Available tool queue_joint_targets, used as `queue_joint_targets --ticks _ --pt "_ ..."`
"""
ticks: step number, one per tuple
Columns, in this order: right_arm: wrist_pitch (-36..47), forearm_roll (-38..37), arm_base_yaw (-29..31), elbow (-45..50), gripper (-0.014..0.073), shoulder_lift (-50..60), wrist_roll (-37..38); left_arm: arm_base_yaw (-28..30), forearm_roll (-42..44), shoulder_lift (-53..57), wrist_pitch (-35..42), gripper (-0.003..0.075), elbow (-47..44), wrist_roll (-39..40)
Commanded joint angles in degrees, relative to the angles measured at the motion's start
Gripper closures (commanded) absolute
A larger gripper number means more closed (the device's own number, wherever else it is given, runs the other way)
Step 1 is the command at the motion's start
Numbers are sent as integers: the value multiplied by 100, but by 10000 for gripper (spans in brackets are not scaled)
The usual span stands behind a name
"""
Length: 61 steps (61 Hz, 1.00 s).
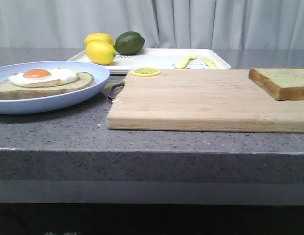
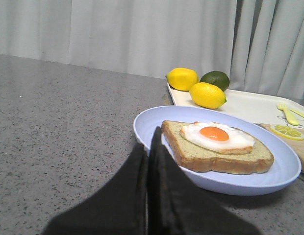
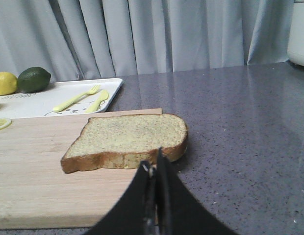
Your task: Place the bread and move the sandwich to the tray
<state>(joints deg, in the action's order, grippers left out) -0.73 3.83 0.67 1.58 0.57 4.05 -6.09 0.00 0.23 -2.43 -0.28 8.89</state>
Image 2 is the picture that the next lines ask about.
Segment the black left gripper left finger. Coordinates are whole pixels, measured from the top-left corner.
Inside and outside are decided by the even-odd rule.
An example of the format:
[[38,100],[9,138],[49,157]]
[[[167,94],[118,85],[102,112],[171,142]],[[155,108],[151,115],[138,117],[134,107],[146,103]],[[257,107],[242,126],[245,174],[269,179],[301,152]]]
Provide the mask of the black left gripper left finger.
[[119,171],[94,195],[54,217],[45,235],[144,235],[148,157],[136,144]]

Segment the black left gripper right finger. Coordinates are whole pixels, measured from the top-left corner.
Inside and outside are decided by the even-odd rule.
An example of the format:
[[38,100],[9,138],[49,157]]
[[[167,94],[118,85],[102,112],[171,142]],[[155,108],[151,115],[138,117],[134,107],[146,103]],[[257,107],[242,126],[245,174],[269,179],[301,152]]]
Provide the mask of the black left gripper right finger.
[[155,129],[149,155],[150,235],[258,235],[253,224],[225,210],[182,172]]

